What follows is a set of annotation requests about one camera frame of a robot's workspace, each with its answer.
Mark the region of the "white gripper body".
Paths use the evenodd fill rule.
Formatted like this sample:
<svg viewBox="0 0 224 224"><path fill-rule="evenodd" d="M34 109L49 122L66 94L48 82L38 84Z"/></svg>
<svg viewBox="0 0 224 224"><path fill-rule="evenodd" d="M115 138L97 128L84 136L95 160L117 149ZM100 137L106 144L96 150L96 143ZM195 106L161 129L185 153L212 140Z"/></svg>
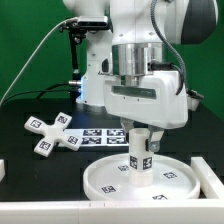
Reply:
<svg viewBox="0 0 224 224"><path fill-rule="evenodd" d="M105 108L121 118L163 129L180 128L188 120L188 106L185 88L177 94L178 87L177 71L154 71L141 76L136 87L123 86L119 76L107 76Z"/></svg>

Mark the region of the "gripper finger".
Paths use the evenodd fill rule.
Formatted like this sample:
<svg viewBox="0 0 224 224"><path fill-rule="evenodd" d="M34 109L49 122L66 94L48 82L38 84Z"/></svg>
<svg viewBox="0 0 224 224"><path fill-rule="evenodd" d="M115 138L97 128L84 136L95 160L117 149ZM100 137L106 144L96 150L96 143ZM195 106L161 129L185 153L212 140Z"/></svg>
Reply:
<svg viewBox="0 0 224 224"><path fill-rule="evenodd" d="M126 118L120 119L121 127L125 133L128 133L134 128L134 121Z"/></svg>
<svg viewBox="0 0 224 224"><path fill-rule="evenodd" d="M164 130L160 127L148 126L149 137L148 137L148 150L151 152L158 152L160 150L160 141L164 134Z"/></svg>

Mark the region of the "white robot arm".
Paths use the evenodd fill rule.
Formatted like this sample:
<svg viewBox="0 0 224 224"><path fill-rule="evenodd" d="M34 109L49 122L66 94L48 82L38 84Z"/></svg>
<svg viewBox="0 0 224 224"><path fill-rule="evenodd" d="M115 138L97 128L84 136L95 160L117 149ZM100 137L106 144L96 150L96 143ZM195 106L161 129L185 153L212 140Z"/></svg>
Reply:
<svg viewBox="0 0 224 224"><path fill-rule="evenodd" d="M87 33L87 71L77 103L148 126L152 152L166 129L186 124L200 95L186 84L186 67L164 60L175 44L198 44L214 31L216 0L62 0Z"/></svg>

